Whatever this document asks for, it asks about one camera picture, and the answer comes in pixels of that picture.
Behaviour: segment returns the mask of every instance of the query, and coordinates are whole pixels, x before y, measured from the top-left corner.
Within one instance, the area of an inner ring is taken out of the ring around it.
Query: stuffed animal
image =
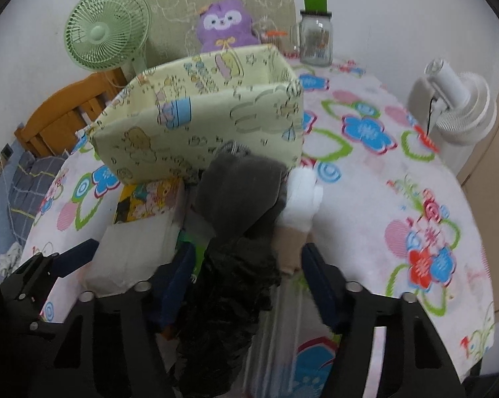
[[[261,43],[251,32],[252,22],[240,0],[220,0],[204,8],[196,28],[201,52]]]

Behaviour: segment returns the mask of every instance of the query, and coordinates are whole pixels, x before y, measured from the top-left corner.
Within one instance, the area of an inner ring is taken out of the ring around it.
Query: floral tablecloth
[[[414,292],[463,377],[492,345],[494,309],[481,238],[456,178],[408,111],[353,61],[324,69],[290,63],[305,89],[302,166],[313,168],[324,186],[315,243],[327,262],[371,292]],[[288,133],[283,139],[289,141]],[[83,138],[47,193],[22,262],[38,251],[49,255],[100,240],[121,189]],[[64,320],[82,291],[82,273],[55,284],[46,320]],[[293,394],[321,389],[326,375],[318,367],[328,366],[337,347],[313,310],[303,317]],[[376,395],[382,352],[375,343],[365,396]]]

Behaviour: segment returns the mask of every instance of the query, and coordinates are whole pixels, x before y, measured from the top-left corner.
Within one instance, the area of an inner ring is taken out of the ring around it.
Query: fabric storage box
[[[196,181],[230,139],[298,165],[303,89],[272,45],[196,55],[136,76],[88,130],[102,161],[126,183]]]

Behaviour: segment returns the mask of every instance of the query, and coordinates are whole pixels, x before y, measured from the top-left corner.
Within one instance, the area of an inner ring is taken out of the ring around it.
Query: beige sock
[[[307,235],[297,229],[275,227],[272,248],[277,251],[277,265],[282,273],[294,275],[301,269],[301,250]]]

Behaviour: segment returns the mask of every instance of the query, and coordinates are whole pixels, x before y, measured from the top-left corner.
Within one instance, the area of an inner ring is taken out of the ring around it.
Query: green plastic item
[[[327,0],[305,0],[305,10],[308,12],[327,12]]]
[[[139,73],[146,69],[140,54],[149,28],[145,0],[80,0],[69,15],[63,41],[71,59],[85,69],[111,70],[132,60]]]

